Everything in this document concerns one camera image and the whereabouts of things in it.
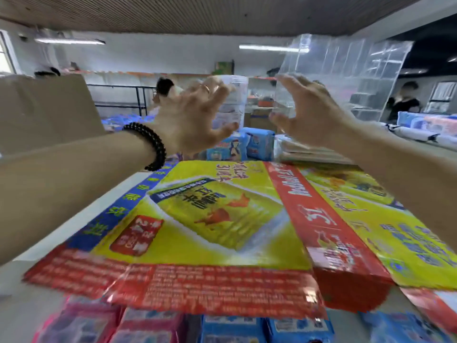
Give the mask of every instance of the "slatted ceiling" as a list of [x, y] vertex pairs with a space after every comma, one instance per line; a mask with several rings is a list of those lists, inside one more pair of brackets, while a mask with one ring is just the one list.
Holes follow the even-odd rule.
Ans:
[[53, 30], [351, 34], [419, 0], [0, 0], [0, 18]]

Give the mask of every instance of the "forearm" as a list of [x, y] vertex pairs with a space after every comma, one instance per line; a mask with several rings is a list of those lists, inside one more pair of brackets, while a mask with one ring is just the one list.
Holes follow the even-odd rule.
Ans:
[[457, 162], [424, 152], [379, 126], [345, 128], [332, 148], [373, 176], [454, 250]]
[[151, 144], [118, 132], [0, 163], [0, 264], [31, 247], [154, 161]]

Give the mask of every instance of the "cartoon girl illustration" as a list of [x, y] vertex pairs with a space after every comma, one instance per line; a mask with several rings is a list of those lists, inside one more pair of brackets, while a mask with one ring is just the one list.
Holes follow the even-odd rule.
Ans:
[[239, 146], [239, 141], [237, 138], [235, 138], [233, 141], [230, 143], [230, 160], [231, 161], [241, 161], [241, 152], [238, 148]]

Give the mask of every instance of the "bracelet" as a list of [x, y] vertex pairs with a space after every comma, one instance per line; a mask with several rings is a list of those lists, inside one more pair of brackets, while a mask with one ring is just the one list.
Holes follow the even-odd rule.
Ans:
[[167, 156], [164, 144], [160, 137], [151, 130], [149, 127], [140, 124], [138, 122], [131, 122], [130, 124], [124, 125], [122, 130], [134, 131], [143, 136], [155, 150], [155, 160], [150, 165], [147, 165], [144, 169], [147, 171], [157, 171], [165, 165], [165, 158]]

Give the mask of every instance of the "ceiling beam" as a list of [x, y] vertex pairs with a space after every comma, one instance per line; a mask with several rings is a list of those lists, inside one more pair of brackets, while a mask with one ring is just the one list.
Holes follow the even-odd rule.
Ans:
[[420, 0], [357, 31], [354, 35], [384, 40], [455, 13], [457, 0]]

